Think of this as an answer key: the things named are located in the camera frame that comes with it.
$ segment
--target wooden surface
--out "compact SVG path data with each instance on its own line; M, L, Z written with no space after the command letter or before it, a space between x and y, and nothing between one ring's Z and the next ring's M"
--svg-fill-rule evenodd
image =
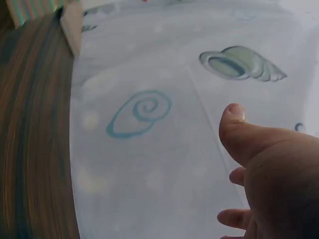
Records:
M53 15L0 40L1 239L79 239L69 161L72 65Z

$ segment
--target blue shell outline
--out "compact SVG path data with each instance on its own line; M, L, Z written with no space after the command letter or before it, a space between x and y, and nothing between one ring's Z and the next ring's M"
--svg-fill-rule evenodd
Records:
M234 48L245 50L256 56L258 61L256 61L256 59L253 61L254 64L257 65L258 74L256 74L256 72L250 71L251 69L249 65L246 65L246 62L241 59L241 54L233 55L232 53L228 52ZM217 60L218 62L232 68L233 71L238 73L238 76L231 76L227 74L227 71L220 71L219 68L216 68L210 64L211 60ZM244 80L247 78L252 78L260 82L276 82L287 77L287 75L275 64L258 54L256 51L244 46L231 46L223 49L220 52L206 51L199 55L199 61L206 70L224 79Z
M138 120L138 121L143 121L143 122L150 122L151 124L140 130L140 131L135 131L135 132L121 132L121 133L118 133L118 132L115 132L114 131L114 123L116 121L116 118L118 117L118 115L120 114L120 112L122 111L122 109L128 104L130 103L135 97L138 97L140 95L143 95L143 94L157 94L157 95L160 95L165 101L167 101L167 110L165 111L165 113L155 119L150 119L148 117L144 117L144 116L141 116L138 112L138 105L144 101L152 101L154 103L154 106L151 108L151 109L147 109L146 106L144 106L144 112L146 113L151 113L152 111L154 111L157 107L158 107L158 103L156 100L154 100L151 96L148 96L148 97L145 97L144 99L141 99L139 101L137 101L135 104L134 104L134 107L133 107L133 116ZM146 90L146 91L141 91L141 92L137 92L135 93L133 96L131 96L120 108L119 110L115 113L115 115L113 116L111 122L108 124L108 126L106 127L106 133L110 136L110 137L113 137L113 138L131 138L131 137L134 137L134 136L138 136L138 135L142 135L144 133L146 133L147 131L149 131L153 125L158 121L158 120L161 120L163 119L164 117L166 117L171 109L171 105L172 105L172 102L170 100L169 97L167 97L166 95L164 95L163 93L157 91L157 90Z

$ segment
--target conch shell print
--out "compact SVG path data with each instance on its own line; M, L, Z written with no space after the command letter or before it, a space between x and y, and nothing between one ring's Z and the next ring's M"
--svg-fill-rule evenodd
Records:
M131 138L149 131L167 116L171 100L156 90L141 91L130 97L115 113L106 128L113 138Z
M225 79L253 78L266 82L287 77L276 65L243 46L228 47L221 52L206 51L201 53L199 60L206 70Z

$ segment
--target blue spiral drawing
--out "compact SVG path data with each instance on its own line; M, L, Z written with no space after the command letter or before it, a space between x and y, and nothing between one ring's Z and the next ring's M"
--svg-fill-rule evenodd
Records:
M243 46L228 47L221 52L203 52L199 56L199 61L206 70L224 79L253 78L261 82L275 82L287 77L276 65Z
M303 123L299 122L295 125L295 131L301 132L301 133L306 133L306 127L304 126Z
M122 111L124 107L126 107L131 101L136 100L134 103L132 114L140 122L147 122L149 125L145 127L142 130L133 131L133 132L115 132L114 124L115 121ZM156 111L159 109L160 104L166 104L165 110L162 112L161 115L158 116L152 116L153 113L156 113ZM167 116L167 114L170 111L171 108L171 100L169 97L164 95L163 93L156 91L156 90L147 90L147 91L141 91L136 94L134 94L132 97L130 97L115 113L113 116L111 122L106 127L106 133L113 138L131 138L134 136L142 135L145 132L149 131L154 124L163 119Z

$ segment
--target fingernail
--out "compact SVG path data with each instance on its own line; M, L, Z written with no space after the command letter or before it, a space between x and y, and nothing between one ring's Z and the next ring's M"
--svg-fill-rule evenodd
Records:
M228 108L229 112L233 115L239 116L243 120L245 119L245 111L244 108L238 104L233 104Z

